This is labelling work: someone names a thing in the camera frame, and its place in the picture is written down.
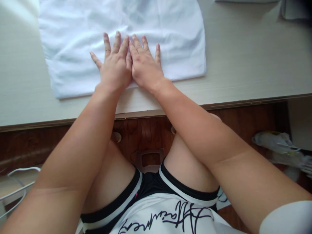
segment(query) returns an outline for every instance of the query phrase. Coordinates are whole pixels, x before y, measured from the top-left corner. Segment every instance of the right hand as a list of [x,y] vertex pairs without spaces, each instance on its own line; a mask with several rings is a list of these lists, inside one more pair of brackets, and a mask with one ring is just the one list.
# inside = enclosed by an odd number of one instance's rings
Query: right hand
[[153,59],[145,36],[142,37],[143,47],[136,35],[133,35],[132,39],[133,43],[131,41],[129,43],[133,60],[132,77],[139,87],[151,92],[151,89],[161,81],[167,80],[163,75],[160,45],[156,45],[155,59]]
[[115,42],[111,48],[110,39],[104,33],[105,60],[104,63],[90,52],[91,58],[98,67],[101,74],[101,82],[97,89],[105,90],[105,93],[121,93],[131,82],[132,60],[128,52],[129,37],[126,36],[121,44],[120,32],[116,32]]

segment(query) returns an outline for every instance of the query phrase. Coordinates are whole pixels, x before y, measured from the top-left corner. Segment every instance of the wrist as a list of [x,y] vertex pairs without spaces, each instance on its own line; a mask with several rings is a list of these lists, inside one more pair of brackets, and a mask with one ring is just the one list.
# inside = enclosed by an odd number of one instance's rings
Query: wrist
[[93,96],[97,97],[110,97],[113,99],[119,99],[123,90],[121,89],[116,89],[113,87],[110,87],[109,85],[105,85],[103,83],[99,83],[94,90]]
[[161,79],[158,79],[155,84],[148,90],[155,98],[157,96],[161,95],[161,93],[167,89],[170,89],[172,86],[171,80],[162,77]]

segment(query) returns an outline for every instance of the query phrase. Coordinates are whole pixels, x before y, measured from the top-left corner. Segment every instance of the shorts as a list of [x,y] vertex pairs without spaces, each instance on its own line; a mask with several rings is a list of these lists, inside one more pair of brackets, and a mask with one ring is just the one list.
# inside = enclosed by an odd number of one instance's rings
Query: shorts
[[136,169],[133,179],[125,190],[109,205],[90,214],[82,214],[86,234],[109,233],[125,211],[135,202],[155,193],[180,196],[183,200],[205,205],[217,212],[218,191],[206,193],[191,189],[174,178],[162,163],[157,173],[142,174]]

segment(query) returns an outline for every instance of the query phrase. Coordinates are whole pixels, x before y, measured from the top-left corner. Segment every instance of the desk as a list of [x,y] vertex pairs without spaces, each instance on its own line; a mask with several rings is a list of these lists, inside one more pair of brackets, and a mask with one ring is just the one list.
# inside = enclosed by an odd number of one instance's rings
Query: desk
[[[312,93],[311,35],[279,17],[280,3],[198,0],[206,31],[205,77],[174,84],[199,105],[217,108],[248,100]],[[63,123],[77,118],[90,97],[52,94],[38,30],[38,0],[0,0],[0,129]],[[163,115],[139,88],[126,90],[116,118]]]

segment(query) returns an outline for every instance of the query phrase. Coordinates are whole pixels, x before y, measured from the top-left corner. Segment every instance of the folded white fabric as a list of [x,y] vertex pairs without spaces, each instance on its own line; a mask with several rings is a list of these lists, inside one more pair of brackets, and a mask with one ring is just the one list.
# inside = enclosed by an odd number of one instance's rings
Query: folded white fabric
[[171,80],[206,72],[205,31],[196,0],[40,0],[39,30],[56,98],[89,95],[100,81],[90,51],[104,61],[103,32],[146,35],[154,56],[161,46]]

